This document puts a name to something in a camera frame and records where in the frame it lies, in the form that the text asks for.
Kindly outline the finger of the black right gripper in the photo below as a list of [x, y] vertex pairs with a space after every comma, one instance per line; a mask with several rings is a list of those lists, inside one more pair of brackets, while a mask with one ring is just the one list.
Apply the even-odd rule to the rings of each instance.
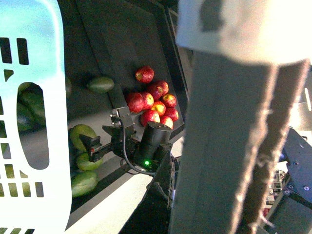
[[80, 135], [79, 138], [86, 148], [90, 162], [97, 162], [112, 151], [112, 143], [102, 145], [100, 142], [100, 136], [90, 138], [88, 136]]

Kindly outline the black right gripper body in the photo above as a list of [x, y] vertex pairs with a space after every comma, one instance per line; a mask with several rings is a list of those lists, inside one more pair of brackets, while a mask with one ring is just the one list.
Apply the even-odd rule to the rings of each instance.
[[133, 163], [135, 152], [138, 149], [139, 141], [136, 140], [137, 132], [133, 126], [123, 129], [121, 126], [103, 126], [102, 129], [111, 136], [111, 147], [113, 153], [123, 159], [124, 148], [128, 160]]

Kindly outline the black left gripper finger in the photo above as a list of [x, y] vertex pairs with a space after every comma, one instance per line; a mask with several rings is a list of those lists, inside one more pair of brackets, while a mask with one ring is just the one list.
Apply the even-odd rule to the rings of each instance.
[[179, 162], [167, 151], [146, 193], [120, 234], [167, 234], [174, 203]]

